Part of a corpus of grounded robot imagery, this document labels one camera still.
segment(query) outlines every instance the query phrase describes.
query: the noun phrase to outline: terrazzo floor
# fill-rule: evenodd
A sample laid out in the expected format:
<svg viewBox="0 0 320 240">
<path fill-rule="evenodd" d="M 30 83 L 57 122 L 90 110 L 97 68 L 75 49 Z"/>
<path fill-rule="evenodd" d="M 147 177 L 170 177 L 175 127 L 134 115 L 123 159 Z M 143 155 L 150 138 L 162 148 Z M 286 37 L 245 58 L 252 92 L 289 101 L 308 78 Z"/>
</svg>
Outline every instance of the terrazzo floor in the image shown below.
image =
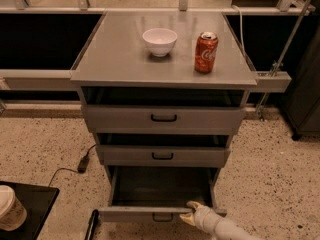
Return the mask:
<svg viewBox="0 0 320 240">
<path fill-rule="evenodd" d="M 265 239 L 312 240 L 320 234 L 320 137 L 292 141 L 275 108 L 265 122 L 251 111 L 216 184 L 227 217 Z M 59 167 L 76 169 L 94 144 L 79 107 L 11 107 L 0 116 L 0 179 L 47 186 Z M 59 171 L 60 194 L 39 240 L 84 239 L 93 209 L 106 206 L 110 184 L 93 150 L 86 173 Z M 99 223 L 95 240 L 209 240 L 183 223 Z"/>
</svg>

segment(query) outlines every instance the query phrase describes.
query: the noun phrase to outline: power cord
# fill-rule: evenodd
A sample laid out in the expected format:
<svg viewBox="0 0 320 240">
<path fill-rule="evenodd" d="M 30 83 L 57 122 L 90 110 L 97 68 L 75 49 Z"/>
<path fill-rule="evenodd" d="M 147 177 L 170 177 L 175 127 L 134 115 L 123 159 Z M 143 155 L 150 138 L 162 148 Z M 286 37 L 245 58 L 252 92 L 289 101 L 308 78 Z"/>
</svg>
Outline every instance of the power cord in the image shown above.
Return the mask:
<svg viewBox="0 0 320 240">
<path fill-rule="evenodd" d="M 62 171 L 62 170 L 65 170 L 65 171 L 70 171 L 70 172 L 74 172 L 74 173 L 78 173 L 78 174 L 83 174 L 86 172 L 87 170 L 87 166 L 89 164 L 89 153 L 91 151 L 91 149 L 93 149 L 97 144 L 94 144 L 92 145 L 87 153 L 81 158 L 80 162 L 79 162 L 79 165 L 78 165 L 78 169 L 77 171 L 76 170 L 73 170 L 73 169 L 70 169 L 70 168 L 64 168 L 64 167 L 61 167 L 61 168 L 58 168 L 55 173 L 53 174 L 53 176 L 51 177 L 51 180 L 48 184 L 48 187 L 51 186 L 51 183 L 53 181 L 53 179 L 55 178 L 56 174 L 59 172 L 59 171 Z"/>
</svg>

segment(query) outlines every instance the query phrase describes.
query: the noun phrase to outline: paper cup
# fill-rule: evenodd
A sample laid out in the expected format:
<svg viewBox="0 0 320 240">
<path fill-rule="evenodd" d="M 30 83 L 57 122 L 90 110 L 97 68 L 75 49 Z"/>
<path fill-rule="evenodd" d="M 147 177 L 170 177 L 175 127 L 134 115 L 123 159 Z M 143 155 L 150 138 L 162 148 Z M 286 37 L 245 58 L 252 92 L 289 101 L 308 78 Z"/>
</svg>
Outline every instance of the paper cup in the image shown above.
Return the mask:
<svg viewBox="0 0 320 240">
<path fill-rule="evenodd" d="M 0 229 L 12 231 L 27 218 L 27 211 L 9 186 L 0 185 Z"/>
</svg>

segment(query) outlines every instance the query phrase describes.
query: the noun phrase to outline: red soda can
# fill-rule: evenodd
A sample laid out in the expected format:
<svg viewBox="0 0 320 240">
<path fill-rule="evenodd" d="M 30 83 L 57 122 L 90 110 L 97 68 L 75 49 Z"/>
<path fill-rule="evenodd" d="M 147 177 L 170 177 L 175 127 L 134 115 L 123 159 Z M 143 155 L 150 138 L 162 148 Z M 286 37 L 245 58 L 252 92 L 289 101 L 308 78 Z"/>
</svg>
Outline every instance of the red soda can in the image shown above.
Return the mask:
<svg viewBox="0 0 320 240">
<path fill-rule="evenodd" d="M 212 32 L 202 32 L 198 37 L 194 69 L 200 73 L 210 73 L 213 69 L 218 47 L 218 36 Z"/>
</svg>

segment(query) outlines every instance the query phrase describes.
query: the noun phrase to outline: open drawer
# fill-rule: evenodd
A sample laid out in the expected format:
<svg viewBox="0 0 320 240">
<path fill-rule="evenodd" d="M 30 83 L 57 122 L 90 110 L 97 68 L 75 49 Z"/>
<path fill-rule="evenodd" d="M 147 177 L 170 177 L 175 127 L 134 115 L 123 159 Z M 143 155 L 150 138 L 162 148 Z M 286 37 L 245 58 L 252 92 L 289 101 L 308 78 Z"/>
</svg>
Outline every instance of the open drawer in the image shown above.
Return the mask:
<svg viewBox="0 0 320 240">
<path fill-rule="evenodd" d="M 228 136 L 98 134 L 97 153 L 105 166 L 222 168 L 230 154 Z"/>
<path fill-rule="evenodd" d="M 87 105 L 240 107 L 243 90 L 82 86 Z"/>
<path fill-rule="evenodd" d="M 216 169 L 116 167 L 109 205 L 99 210 L 105 222 L 175 222 L 191 212 L 186 203 L 215 207 Z"/>
</svg>

